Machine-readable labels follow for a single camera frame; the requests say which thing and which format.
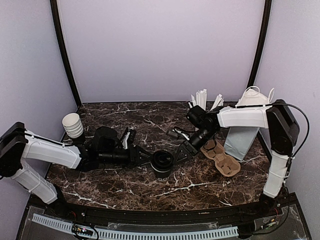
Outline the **brown cardboard cup carrier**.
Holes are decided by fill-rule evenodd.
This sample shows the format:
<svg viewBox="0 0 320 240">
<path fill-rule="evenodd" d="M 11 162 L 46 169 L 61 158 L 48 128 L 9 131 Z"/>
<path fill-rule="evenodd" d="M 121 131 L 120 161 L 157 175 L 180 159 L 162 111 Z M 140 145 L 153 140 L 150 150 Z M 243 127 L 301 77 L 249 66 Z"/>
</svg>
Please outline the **brown cardboard cup carrier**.
<svg viewBox="0 0 320 240">
<path fill-rule="evenodd" d="M 226 154 L 225 148 L 214 139 L 210 139 L 200 148 L 200 151 L 206 158 L 214 161 L 216 169 L 225 177 L 232 177 L 241 170 L 240 163 Z"/>
</svg>

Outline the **black front table rail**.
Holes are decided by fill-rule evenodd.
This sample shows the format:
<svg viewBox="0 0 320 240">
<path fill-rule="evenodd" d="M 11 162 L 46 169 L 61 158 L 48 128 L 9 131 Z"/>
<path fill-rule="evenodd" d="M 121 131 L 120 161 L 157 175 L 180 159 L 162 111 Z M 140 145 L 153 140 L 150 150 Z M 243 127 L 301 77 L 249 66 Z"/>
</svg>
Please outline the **black front table rail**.
<svg viewBox="0 0 320 240">
<path fill-rule="evenodd" d="M 183 211 L 137 211 L 106 209 L 84 206 L 73 203 L 44 204 L 47 212 L 53 216 L 66 218 L 82 224 L 95 224 L 106 226 L 110 223 L 120 224 L 197 224 L 218 222 L 251 223 L 262 217 L 269 217 L 281 213 L 280 210 L 270 208 L 267 211 L 259 202 L 248 203 L 222 208 L 209 208 Z"/>
</svg>

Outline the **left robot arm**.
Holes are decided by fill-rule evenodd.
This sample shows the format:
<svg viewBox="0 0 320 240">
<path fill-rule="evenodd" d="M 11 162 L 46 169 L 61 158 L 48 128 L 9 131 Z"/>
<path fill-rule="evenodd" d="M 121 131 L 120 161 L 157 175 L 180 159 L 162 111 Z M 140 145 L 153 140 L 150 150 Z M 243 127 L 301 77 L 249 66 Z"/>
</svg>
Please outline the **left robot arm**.
<svg viewBox="0 0 320 240">
<path fill-rule="evenodd" d="M 36 195 L 60 218 L 71 213 L 58 186 L 46 181 L 25 160 L 35 159 L 65 166 L 80 172 L 96 170 L 100 165 L 135 167 L 150 160 L 152 154 L 135 145 L 136 130 L 126 128 L 123 135 L 110 127 L 95 130 L 91 140 L 82 133 L 71 144 L 36 135 L 16 122 L 0 138 L 0 176 L 11 178 Z"/>
</svg>

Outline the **green circuit board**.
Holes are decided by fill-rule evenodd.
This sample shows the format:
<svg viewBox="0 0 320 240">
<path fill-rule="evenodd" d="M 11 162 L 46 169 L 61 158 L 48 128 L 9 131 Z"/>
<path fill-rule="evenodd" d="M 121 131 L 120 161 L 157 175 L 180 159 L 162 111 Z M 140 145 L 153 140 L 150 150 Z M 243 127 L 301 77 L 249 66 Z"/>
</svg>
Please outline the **green circuit board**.
<svg viewBox="0 0 320 240">
<path fill-rule="evenodd" d="M 71 227 L 71 232 L 76 235 L 92 236 L 93 231 L 80 225 L 73 224 Z"/>
</svg>

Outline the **left black frame post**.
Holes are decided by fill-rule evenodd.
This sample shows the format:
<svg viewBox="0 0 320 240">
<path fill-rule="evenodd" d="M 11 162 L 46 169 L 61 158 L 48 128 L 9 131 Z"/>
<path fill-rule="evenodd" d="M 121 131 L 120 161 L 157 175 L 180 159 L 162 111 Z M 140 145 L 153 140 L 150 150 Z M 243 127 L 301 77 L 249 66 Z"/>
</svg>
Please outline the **left black frame post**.
<svg viewBox="0 0 320 240">
<path fill-rule="evenodd" d="M 60 56 L 62 59 L 62 63 L 64 66 L 64 70 L 67 76 L 68 84 L 71 89 L 73 99 L 75 101 L 76 106 L 79 108 L 82 105 L 82 101 L 76 86 L 74 75 L 72 73 L 71 64 L 69 61 L 69 56 L 66 49 L 66 44 L 63 36 L 62 24 L 60 20 L 59 9 L 58 9 L 58 1 L 50 0 L 49 2 L 50 2 L 51 15 L 53 19 L 55 35 L 56 35 L 56 39 L 57 39 L 57 43 L 60 51 Z"/>
</svg>

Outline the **white paper bag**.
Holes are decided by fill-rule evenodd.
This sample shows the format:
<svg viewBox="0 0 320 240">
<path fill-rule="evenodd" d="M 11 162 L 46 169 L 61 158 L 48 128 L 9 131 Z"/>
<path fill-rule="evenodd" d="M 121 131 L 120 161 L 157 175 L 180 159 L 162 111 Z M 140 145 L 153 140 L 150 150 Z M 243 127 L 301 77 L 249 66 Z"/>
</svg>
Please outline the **white paper bag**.
<svg viewBox="0 0 320 240">
<path fill-rule="evenodd" d="M 260 92 L 258 86 L 248 87 L 239 99 L 236 107 L 270 104 L 274 96 L 275 88 L 269 91 L 268 96 Z M 224 143 L 225 153 L 243 162 L 250 150 L 257 133 L 258 127 L 231 127 Z"/>
</svg>

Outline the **black paper coffee cup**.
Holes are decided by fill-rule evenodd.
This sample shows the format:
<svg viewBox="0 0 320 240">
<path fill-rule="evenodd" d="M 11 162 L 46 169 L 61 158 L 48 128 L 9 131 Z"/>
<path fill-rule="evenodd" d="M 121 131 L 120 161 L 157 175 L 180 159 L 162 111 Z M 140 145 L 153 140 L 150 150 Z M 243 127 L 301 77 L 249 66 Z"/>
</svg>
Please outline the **black paper coffee cup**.
<svg viewBox="0 0 320 240">
<path fill-rule="evenodd" d="M 172 169 L 170 168 L 168 170 L 162 171 L 162 170 L 154 168 L 153 171 L 154 171 L 155 177 L 158 181 L 165 182 L 169 179 L 170 174 L 172 172 Z"/>
</svg>

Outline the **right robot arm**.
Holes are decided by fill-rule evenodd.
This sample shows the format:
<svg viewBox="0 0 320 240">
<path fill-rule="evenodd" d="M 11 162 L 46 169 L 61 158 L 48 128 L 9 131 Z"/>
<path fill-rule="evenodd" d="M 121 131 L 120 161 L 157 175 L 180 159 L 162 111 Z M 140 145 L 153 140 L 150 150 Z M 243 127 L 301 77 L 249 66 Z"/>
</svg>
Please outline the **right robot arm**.
<svg viewBox="0 0 320 240">
<path fill-rule="evenodd" d="M 294 148 L 300 126 L 290 110 L 292 107 L 293 105 L 282 99 L 269 104 L 218 106 L 211 111 L 205 111 L 196 105 L 188 111 L 186 118 L 198 130 L 179 145 L 173 162 L 180 163 L 195 157 L 200 148 L 221 128 L 267 129 L 271 144 L 271 164 L 262 193 L 267 197 L 255 205 L 255 213 L 260 217 L 266 217 L 274 210 L 275 203 L 272 199 L 278 196 L 288 177 L 292 160 L 298 153 Z"/>
</svg>

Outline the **stack of paper cups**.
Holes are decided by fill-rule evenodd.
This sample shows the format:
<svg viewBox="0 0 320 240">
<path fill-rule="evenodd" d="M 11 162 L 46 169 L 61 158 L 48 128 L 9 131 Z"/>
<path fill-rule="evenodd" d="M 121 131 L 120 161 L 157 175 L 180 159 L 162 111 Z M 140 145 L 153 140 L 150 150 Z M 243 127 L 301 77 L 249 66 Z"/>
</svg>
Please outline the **stack of paper cups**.
<svg viewBox="0 0 320 240">
<path fill-rule="evenodd" d="M 66 134 L 73 140 L 84 142 L 86 140 L 81 118 L 77 113 L 69 113 L 62 119 Z"/>
</svg>

